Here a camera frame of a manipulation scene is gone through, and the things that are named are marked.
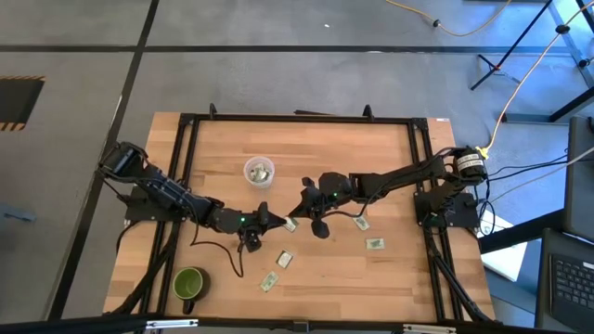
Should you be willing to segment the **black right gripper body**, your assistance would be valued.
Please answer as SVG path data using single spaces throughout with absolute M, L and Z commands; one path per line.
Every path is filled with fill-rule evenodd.
M 304 186 L 303 190 L 303 208 L 307 217 L 311 219 L 311 228 L 315 237 L 328 238 L 329 227 L 322 221 L 321 216 L 325 212 L 326 198 L 325 195 L 316 188 L 315 182 L 309 178 L 302 179 Z

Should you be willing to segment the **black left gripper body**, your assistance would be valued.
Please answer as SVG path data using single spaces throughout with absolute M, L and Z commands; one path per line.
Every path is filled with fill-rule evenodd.
M 251 213 L 235 212 L 231 221 L 235 224 L 239 236 L 238 252 L 258 251 L 262 242 L 260 236 L 268 229 L 269 213 L 266 202 L 261 202 L 258 209 Z

